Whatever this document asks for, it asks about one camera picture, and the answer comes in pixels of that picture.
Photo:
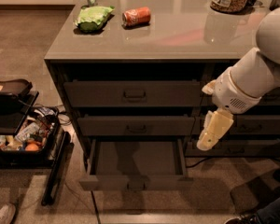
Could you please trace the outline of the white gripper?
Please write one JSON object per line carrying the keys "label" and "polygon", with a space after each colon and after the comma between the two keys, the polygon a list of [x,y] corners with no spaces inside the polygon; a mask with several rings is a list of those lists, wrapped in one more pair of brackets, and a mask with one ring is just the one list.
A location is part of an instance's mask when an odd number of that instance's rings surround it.
{"label": "white gripper", "polygon": [[218,107],[208,111],[203,130],[197,142],[197,148],[202,151],[212,149],[225,135],[233,124],[233,114],[243,114],[257,105],[260,98],[254,98],[241,91],[231,77],[228,67],[217,79],[202,88],[202,92],[212,96],[212,103]]}

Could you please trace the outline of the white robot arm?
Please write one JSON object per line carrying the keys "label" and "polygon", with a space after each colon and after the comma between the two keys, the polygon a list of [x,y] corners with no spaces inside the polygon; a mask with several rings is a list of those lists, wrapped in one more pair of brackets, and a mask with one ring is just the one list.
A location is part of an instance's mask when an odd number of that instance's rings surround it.
{"label": "white robot arm", "polygon": [[218,78],[203,86],[217,106],[206,114],[197,148],[211,149],[230,129],[235,114],[257,105],[280,87],[280,7],[268,13],[256,31],[256,46]]}

